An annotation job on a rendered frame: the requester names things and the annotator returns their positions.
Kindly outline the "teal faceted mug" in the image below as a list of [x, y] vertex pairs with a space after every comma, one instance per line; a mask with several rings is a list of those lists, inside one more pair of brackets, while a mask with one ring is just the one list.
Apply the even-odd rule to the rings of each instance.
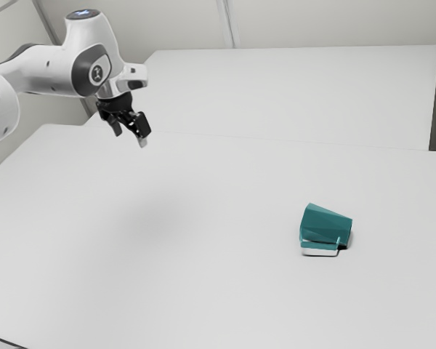
[[309, 203], [299, 226], [302, 254], [308, 257], [336, 257], [352, 242], [352, 218]]

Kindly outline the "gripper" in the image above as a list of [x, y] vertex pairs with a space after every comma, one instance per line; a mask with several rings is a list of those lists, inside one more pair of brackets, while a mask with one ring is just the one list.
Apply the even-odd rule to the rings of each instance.
[[134, 112], [132, 100], [131, 92], [125, 92], [117, 97], [97, 99], [96, 106], [100, 118], [103, 121], [108, 120], [116, 137], [122, 134], [121, 125], [117, 120], [120, 117], [121, 120], [126, 121], [126, 128], [137, 138], [139, 146], [144, 148], [148, 144], [151, 128], [142, 111]]

